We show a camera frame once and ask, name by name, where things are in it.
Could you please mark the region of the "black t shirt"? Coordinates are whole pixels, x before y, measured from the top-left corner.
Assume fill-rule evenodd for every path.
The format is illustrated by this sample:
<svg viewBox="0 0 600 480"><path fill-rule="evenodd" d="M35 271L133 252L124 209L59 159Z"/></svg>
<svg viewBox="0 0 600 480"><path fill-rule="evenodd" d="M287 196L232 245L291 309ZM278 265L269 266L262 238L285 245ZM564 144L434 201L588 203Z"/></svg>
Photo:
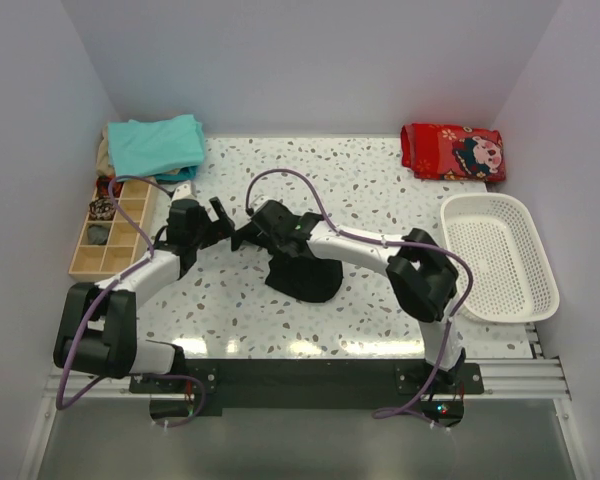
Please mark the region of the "black t shirt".
<svg viewBox="0 0 600 480"><path fill-rule="evenodd" d="M259 235L259 239L258 247L267 250L264 238ZM341 261L319 259L311 253L296 258L271 255L268 266L265 284L302 302L327 302L338 293L343 282Z"/></svg>

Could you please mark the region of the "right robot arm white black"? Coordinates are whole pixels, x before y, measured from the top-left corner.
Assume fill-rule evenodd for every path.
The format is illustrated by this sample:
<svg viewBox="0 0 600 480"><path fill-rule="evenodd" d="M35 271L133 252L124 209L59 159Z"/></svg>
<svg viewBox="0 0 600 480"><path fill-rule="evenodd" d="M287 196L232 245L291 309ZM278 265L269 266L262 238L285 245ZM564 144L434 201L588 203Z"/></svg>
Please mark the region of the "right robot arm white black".
<svg viewBox="0 0 600 480"><path fill-rule="evenodd" d="M459 273L425 231L414 228L406 236L345 231L323 214L296 215L272 199L247 214L231 248L250 243L267 250L269 287L301 302L325 303L340 290L345 265L377 273L388 279L400 308L420 324L428 386L446 393L460 382L465 353L450 324Z"/></svg>

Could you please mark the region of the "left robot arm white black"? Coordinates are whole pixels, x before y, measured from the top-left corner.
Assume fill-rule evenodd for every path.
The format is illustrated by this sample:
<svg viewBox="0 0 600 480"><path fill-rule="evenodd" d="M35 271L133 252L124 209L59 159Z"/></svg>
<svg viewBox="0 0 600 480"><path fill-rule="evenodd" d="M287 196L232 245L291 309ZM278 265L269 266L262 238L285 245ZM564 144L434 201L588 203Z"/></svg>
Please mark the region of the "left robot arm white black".
<svg viewBox="0 0 600 480"><path fill-rule="evenodd" d="M153 382L165 392L185 385L182 348L140 341L137 310L184 277L199 250L234 233L234 223L221 201L213 197L210 204L215 220L194 199L174 200L163 228L165 238L139 261L100 282L71 286L53 350L56 367L116 379L152 374Z"/></svg>

